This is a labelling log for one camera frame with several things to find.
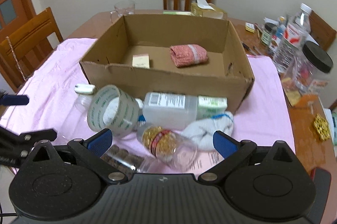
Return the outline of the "white sock blue trim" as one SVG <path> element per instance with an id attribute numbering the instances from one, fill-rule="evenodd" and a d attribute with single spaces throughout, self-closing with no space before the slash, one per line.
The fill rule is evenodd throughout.
<path id="1" fill-rule="evenodd" d="M 200 151 L 214 150 L 213 135 L 221 131 L 232 136 L 234 129 L 234 116 L 226 111 L 211 118 L 197 120 L 189 124 L 180 135 L 194 143 Z"/>

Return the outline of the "jar with gold beads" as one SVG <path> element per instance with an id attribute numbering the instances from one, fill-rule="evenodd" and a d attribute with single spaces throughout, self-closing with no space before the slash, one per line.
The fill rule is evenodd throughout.
<path id="1" fill-rule="evenodd" d="M 186 172 L 197 156 L 197 146 L 190 139 L 160 126 L 144 123 L 136 138 L 155 158 L 180 172 Z"/>

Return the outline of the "green tissue pack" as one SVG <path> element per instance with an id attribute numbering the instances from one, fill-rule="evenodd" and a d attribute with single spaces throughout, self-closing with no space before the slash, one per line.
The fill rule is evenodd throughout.
<path id="1" fill-rule="evenodd" d="M 227 98 L 198 96 L 197 120 L 222 114 L 227 106 Z"/>

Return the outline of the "white plastic labelled bottle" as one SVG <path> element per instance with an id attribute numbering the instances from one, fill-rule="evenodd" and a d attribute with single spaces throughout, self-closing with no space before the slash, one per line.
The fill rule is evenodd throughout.
<path id="1" fill-rule="evenodd" d="M 190 95 L 148 92 L 142 116 L 152 125 L 182 131 L 197 119 L 198 98 Z"/>

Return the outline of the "pink cloth mat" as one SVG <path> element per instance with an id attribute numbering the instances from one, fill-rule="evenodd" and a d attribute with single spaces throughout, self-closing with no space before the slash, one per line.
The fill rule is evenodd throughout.
<path id="1" fill-rule="evenodd" d="M 67 39 L 34 72 L 20 93 L 29 96 L 26 106 L 8 107 L 1 117 L 1 126 L 20 134 L 53 128 L 60 130 L 65 119 L 72 122 L 70 130 L 58 133 L 66 141 L 94 135 L 87 119 L 78 111 L 71 112 L 77 95 L 74 87 L 87 83 L 79 61 L 95 39 Z M 251 140 L 259 146 L 271 146 L 284 140 L 295 148 L 289 112 L 281 81 L 269 57 L 249 57 L 255 76 L 253 88 L 234 115 L 232 137 L 238 141 Z"/>

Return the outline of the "wooden chair at left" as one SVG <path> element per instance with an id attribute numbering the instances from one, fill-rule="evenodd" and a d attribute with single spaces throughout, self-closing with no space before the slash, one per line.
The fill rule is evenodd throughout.
<path id="1" fill-rule="evenodd" d="M 17 92 L 50 56 L 53 48 L 47 39 L 55 34 L 64 41 L 50 7 L 1 41 L 1 74 Z"/>

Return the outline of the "gold ornament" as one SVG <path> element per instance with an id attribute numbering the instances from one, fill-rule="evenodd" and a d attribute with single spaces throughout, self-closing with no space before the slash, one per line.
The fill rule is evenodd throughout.
<path id="1" fill-rule="evenodd" d="M 319 136 L 320 141 L 326 141 L 331 138 L 328 122 L 320 114 L 315 116 L 313 126 Z"/>

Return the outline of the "brown cardboard box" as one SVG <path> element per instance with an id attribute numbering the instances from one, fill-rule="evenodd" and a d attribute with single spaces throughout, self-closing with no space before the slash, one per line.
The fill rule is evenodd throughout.
<path id="1" fill-rule="evenodd" d="M 208 53 L 204 64 L 177 68 L 170 47 L 197 44 Z M 132 66 L 132 56 L 148 54 L 150 68 Z M 112 84 L 133 97 L 148 92 L 225 97 L 235 112 L 254 84 L 242 42 L 228 20 L 185 15 L 135 14 L 119 18 L 80 60 L 87 80 Z"/>

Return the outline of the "black lid plastic jar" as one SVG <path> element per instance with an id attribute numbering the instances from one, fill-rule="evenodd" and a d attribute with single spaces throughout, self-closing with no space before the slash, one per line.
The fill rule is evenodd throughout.
<path id="1" fill-rule="evenodd" d="M 301 95 L 320 94 L 330 81 L 334 63 L 324 49 L 312 41 L 306 41 L 295 57 L 292 81 Z"/>

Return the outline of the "red label snack bottle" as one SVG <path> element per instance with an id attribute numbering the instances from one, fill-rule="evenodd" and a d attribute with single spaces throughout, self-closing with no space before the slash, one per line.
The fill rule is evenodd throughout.
<path id="1" fill-rule="evenodd" d="M 283 37 L 284 31 L 286 29 L 287 19 L 284 16 L 278 18 L 277 23 L 272 27 L 271 42 L 268 49 L 268 54 L 273 57 L 276 52 L 279 43 Z"/>

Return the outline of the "dark green glass jar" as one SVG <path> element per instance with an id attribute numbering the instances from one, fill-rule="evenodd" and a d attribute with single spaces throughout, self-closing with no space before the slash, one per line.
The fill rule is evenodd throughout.
<path id="1" fill-rule="evenodd" d="M 261 35 L 261 43 L 262 45 L 269 46 L 271 43 L 271 37 L 273 35 L 274 30 L 276 29 L 277 25 L 273 23 L 265 23 L 262 35 Z"/>

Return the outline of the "small yellow box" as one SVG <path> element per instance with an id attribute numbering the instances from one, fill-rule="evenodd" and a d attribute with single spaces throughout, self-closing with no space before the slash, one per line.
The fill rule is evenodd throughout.
<path id="1" fill-rule="evenodd" d="M 255 24 L 245 22 L 245 30 L 250 33 L 255 33 Z"/>

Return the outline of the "water bottle red label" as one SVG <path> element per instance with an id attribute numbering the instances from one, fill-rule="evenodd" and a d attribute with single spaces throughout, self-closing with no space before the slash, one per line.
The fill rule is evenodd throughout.
<path id="1" fill-rule="evenodd" d="M 284 74 L 299 49 L 302 49 L 307 35 L 311 32 L 310 15 L 312 9 L 301 3 L 300 11 L 292 16 L 286 25 L 283 37 L 273 56 L 278 74 Z"/>

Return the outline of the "clear glass mug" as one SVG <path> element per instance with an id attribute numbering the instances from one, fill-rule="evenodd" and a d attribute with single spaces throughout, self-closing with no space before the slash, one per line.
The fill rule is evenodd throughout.
<path id="1" fill-rule="evenodd" d="M 110 12 L 110 22 L 114 22 L 115 16 L 118 18 L 125 15 L 135 14 L 135 2 L 133 0 L 125 0 L 114 4 L 114 9 Z"/>

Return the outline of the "wooden chair at right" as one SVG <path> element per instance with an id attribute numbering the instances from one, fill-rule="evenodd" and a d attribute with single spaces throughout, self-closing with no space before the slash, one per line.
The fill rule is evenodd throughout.
<path id="1" fill-rule="evenodd" d="M 310 26 L 310 35 L 318 43 L 318 45 L 324 49 L 324 51 L 327 51 L 336 38 L 336 30 L 326 23 L 314 11 L 310 14 Z"/>

